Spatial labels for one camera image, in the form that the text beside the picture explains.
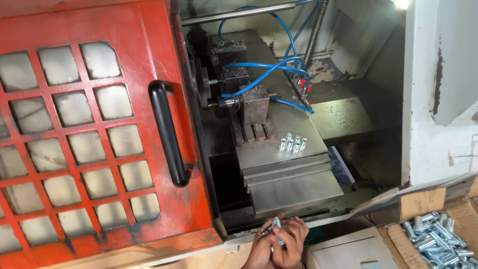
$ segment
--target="metal plate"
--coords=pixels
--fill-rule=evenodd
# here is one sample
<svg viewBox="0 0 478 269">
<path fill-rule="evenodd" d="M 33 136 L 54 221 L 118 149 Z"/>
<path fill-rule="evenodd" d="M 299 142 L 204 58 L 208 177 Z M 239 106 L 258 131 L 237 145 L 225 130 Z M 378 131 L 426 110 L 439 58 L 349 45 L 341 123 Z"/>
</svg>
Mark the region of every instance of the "metal plate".
<svg viewBox="0 0 478 269">
<path fill-rule="evenodd" d="M 229 40 L 244 39 L 248 48 L 249 62 L 266 64 L 277 63 L 271 50 L 256 31 L 224 34 L 223 37 L 228 38 Z M 218 37 L 216 35 L 212 36 L 212 41 L 217 39 Z M 266 68 L 259 67 L 252 67 L 251 70 L 255 77 L 259 77 L 267 71 Z M 262 80 L 262 83 L 270 93 L 277 93 L 277 98 L 300 103 L 296 100 L 297 97 L 295 96 L 292 87 L 288 84 L 287 78 L 282 71 L 276 70 L 272 72 Z M 254 145 L 237 146 L 236 153 L 241 169 L 315 155 L 327 151 L 326 145 L 322 141 L 322 138 L 305 111 L 296 109 L 289 105 L 270 102 L 268 116 L 271 118 L 272 123 L 275 126 L 278 139 Z M 305 149 L 298 153 L 293 153 L 292 151 L 279 151 L 279 145 L 281 143 L 280 138 L 285 137 L 287 133 L 292 133 L 294 136 L 299 135 L 301 137 L 306 137 L 308 142 Z"/>
<path fill-rule="evenodd" d="M 242 171 L 242 175 L 245 179 L 248 179 L 257 176 L 267 175 L 270 173 L 276 173 L 279 171 L 290 170 L 292 168 L 300 168 L 326 162 L 330 162 L 329 156 L 327 154 L 321 154 L 317 156 L 304 157 L 295 160 L 288 160 L 284 162 L 247 168 Z"/>
<path fill-rule="evenodd" d="M 312 84 L 308 99 L 316 112 L 310 118 L 324 140 L 402 123 L 393 97 L 365 78 Z"/>
<path fill-rule="evenodd" d="M 309 166 L 304 166 L 300 168 L 290 169 L 286 171 L 278 171 L 277 173 L 271 173 L 267 175 L 257 176 L 253 178 L 246 179 L 247 185 L 249 187 L 270 183 L 277 180 L 295 178 L 299 176 L 305 176 L 308 174 L 313 174 L 321 171 L 327 171 L 332 169 L 330 163 L 321 163 L 321 164 L 314 164 Z"/>
<path fill-rule="evenodd" d="M 332 171 L 251 186 L 256 218 L 336 200 L 344 192 Z"/>
</svg>

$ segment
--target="metal rod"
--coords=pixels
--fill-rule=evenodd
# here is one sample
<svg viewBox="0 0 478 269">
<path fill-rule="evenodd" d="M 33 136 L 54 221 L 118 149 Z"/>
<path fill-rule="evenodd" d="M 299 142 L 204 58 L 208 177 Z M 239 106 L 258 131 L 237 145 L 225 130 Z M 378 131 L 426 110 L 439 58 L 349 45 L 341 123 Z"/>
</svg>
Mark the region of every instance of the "metal rod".
<svg viewBox="0 0 478 269">
<path fill-rule="evenodd" d="M 307 44 L 307 49 L 305 50 L 304 55 L 305 70 L 307 70 L 307 64 L 312 56 L 312 51 L 314 50 L 315 42 L 317 41 L 320 27 L 322 26 L 322 21 L 324 20 L 328 2 L 329 0 L 322 0 L 317 15 L 315 16 L 314 27 L 312 28 L 312 33 L 310 34 L 309 43 Z"/>
<path fill-rule="evenodd" d="M 251 8 L 251 9 L 245 9 L 245 10 L 217 13 L 217 14 L 200 16 L 195 18 L 187 18 L 182 20 L 181 24 L 183 26 L 190 26 L 190 25 L 202 24 L 207 22 L 218 22 L 222 20 L 247 17 L 247 16 L 252 16 L 257 14 L 264 14 L 269 12 L 291 10 L 293 8 L 295 8 L 295 2 L 287 2 L 283 4 L 275 4 L 275 5 L 257 7 L 257 8 Z"/>
</svg>

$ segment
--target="cardboard flap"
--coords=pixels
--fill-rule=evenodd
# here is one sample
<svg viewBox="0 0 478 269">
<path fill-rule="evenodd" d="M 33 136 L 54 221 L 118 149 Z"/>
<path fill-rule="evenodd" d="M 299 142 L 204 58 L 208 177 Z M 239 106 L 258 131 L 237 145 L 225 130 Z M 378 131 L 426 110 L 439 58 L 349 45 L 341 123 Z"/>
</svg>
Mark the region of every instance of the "cardboard flap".
<svg viewBox="0 0 478 269">
<path fill-rule="evenodd" d="M 467 196 L 469 198 L 474 198 L 478 196 L 478 177 L 476 177 L 475 180 L 473 181 L 473 184 L 471 185 Z"/>
<path fill-rule="evenodd" d="M 400 197 L 400 221 L 407 221 L 416 215 L 438 211 L 445 203 L 446 188 L 433 191 L 410 193 Z"/>
<path fill-rule="evenodd" d="M 455 234 L 465 241 L 471 251 L 478 253 L 478 214 L 470 201 L 456 202 L 445 213 L 455 219 Z"/>
<path fill-rule="evenodd" d="M 403 232 L 400 224 L 394 224 L 387 227 L 387 232 L 410 269 L 429 269 L 425 260 L 423 260 L 420 253 L 415 249 L 415 246 L 413 246 L 412 242 Z"/>
</svg>

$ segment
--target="box of metal parts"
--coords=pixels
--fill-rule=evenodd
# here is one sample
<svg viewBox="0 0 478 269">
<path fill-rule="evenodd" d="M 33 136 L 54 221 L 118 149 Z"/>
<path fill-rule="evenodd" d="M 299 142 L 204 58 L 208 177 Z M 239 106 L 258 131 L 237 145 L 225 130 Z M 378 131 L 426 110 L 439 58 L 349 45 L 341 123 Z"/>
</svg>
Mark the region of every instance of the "box of metal parts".
<svg viewBox="0 0 478 269">
<path fill-rule="evenodd" d="M 478 204 L 474 205 L 475 202 L 471 199 L 478 196 L 478 179 L 463 197 L 445 202 L 445 195 L 446 189 L 439 188 L 402 196 L 401 223 L 381 228 L 381 234 L 388 242 L 391 252 L 400 254 L 400 257 L 394 257 L 402 268 L 477 266 L 473 253 L 478 254 L 478 214 L 475 210 L 478 209 Z M 443 219 L 437 218 L 436 213 L 443 216 Z M 429 222 L 422 222 L 422 217 L 429 218 Z"/>
<path fill-rule="evenodd" d="M 310 246 L 303 261 L 310 269 L 478 269 L 477 196 L 478 179 L 446 202 L 445 188 L 404 195 L 398 223 Z"/>
</svg>

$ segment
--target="cardboard box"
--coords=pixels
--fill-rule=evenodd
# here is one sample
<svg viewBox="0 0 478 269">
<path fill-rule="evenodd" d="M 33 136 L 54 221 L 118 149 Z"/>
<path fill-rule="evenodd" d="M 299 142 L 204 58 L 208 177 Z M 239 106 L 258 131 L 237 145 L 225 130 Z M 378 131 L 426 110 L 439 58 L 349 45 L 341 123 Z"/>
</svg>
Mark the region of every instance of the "cardboard box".
<svg viewBox="0 0 478 269">
<path fill-rule="evenodd" d="M 478 179 L 475 179 L 468 193 L 463 197 L 445 202 L 445 193 L 446 188 L 439 188 L 402 196 L 400 198 L 400 223 L 392 223 L 380 228 L 368 228 L 311 246 L 304 252 L 304 261 L 307 264 L 307 268 L 324 268 L 324 261 L 317 261 L 319 257 L 324 259 L 324 255 L 314 251 L 328 251 L 327 254 L 332 257 L 335 253 L 331 247 L 336 247 L 340 244 L 355 244 L 356 253 L 353 249 L 352 253 L 342 253 L 341 259 L 349 257 L 349 259 L 353 260 L 351 265 L 348 265 L 348 268 L 365 268 L 361 260 L 367 259 L 372 262 L 380 262 L 381 266 L 383 266 L 383 263 L 389 263 L 390 257 L 392 257 L 394 261 L 392 268 L 429 269 L 420 253 L 402 230 L 400 224 L 414 218 L 416 215 L 432 211 L 445 212 L 449 217 L 455 219 L 456 235 L 465 241 L 470 250 L 478 254 L 478 199 L 476 198 L 478 196 Z M 380 250 L 378 249 L 380 246 L 387 246 L 388 249 L 383 247 L 384 250 Z M 362 251 L 364 247 L 376 248 L 376 251 L 368 251 L 366 253 Z M 339 268 L 337 266 L 341 265 L 340 260 L 337 260 L 337 264 L 333 264 L 330 261 L 327 262 L 327 266 L 335 266 L 336 268 Z"/>
</svg>

